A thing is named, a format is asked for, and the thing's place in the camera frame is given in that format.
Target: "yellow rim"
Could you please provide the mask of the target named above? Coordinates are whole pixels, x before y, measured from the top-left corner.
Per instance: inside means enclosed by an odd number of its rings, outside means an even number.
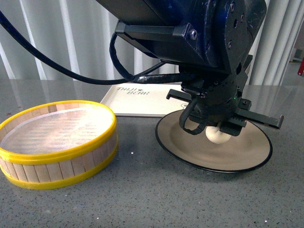
[[[107,129],[102,135],[98,136],[97,138],[84,143],[80,146],[64,150],[64,151],[58,151],[58,152],[53,152],[53,153],[45,153],[45,154],[19,154],[19,153],[14,153],[11,151],[7,151],[3,148],[0,147],[0,157],[3,160],[6,160],[11,163],[16,163],[16,164],[23,164],[23,165],[40,165],[40,164],[47,164],[47,163],[55,163],[55,162],[60,162],[60,161],[65,161],[68,159],[72,159],[75,157],[78,157],[80,155],[86,154],[100,145],[102,145],[104,142],[106,142],[115,132],[116,129],[116,116],[113,113],[113,111],[100,103],[93,102],[93,101],[82,101],[82,100],[71,100],[71,101],[59,101],[59,102],[52,102],[48,104],[42,104],[27,110],[24,110],[20,113],[17,113],[4,121],[3,123],[0,124],[0,130],[7,125],[10,121],[16,119],[17,117],[31,112],[33,110],[37,110],[43,107],[51,106],[51,105],[58,105],[58,104],[67,104],[67,103],[86,103],[86,104],[92,104],[92,105],[98,105],[100,107],[103,107],[107,109],[111,114],[112,114],[112,119],[113,122],[109,129]]]
[[[97,174],[100,170],[104,169],[115,157],[118,150],[118,143],[116,143],[116,146],[112,153],[109,155],[109,157],[106,158],[103,162],[101,162],[99,165],[95,166],[93,169],[84,172],[82,174],[79,174],[77,176],[64,179],[64,180],[58,180],[54,182],[46,182],[46,183],[33,183],[33,182],[25,182],[21,180],[16,180],[9,176],[4,170],[3,173],[6,176],[6,178],[13,184],[26,188],[26,189],[33,189],[33,190],[49,190],[49,189],[58,189],[62,187],[66,187],[72,184],[79,183],[85,179],[88,179],[89,177],[92,177],[93,175]]]

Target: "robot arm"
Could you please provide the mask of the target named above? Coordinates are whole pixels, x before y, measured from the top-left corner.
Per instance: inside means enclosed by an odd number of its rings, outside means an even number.
[[[110,53],[121,75],[135,83],[181,81],[180,91],[167,98],[189,102],[180,126],[191,134],[206,126],[238,136],[245,120],[279,129],[283,116],[251,112],[243,99],[247,81],[244,62],[266,15],[264,0],[97,0],[118,19]],[[162,63],[179,66],[179,74],[132,77],[120,65],[116,36]],[[185,128],[187,119],[197,122]]]

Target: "steamer basket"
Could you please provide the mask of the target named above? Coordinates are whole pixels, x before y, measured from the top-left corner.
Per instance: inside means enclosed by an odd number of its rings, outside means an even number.
[[[117,150],[116,117],[96,102],[43,104],[0,124],[0,167],[11,183],[27,189],[83,181],[106,167]]]

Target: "speckled countertop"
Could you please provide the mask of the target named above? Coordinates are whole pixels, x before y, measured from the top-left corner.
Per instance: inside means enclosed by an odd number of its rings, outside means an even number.
[[[100,101],[109,86],[73,81],[0,80],[0,121],[68,99]],[[285,115],[263,128],[274,153],[243,174],[195,169],[166,153],[159,118],[118,117],[120,150],[97,175],[57,190],[27,190],[0,173],[0,227],[304,227],[304,87],[248,86],[252,111]]]

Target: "white vertical blind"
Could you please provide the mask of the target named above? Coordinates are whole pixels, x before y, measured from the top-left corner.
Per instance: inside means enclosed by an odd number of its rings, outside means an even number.
[[[280,85],[303,22],[304,0],[270,0],[249,84]]]
[[[266,0],[268,12],[250,51],[250,84],[282,83],[288,57],[303,22],[304,0]],[[109,56],[117,19],[95,0],[0,0],[0,9],[42,53],[75,73],[96,79],[121,78]],[[117,39],[121,63],[139,73],[158,62]],[[0,78],[71,80],[24,50],[0,28]],[[165,65],[159,73],[178,72]]]

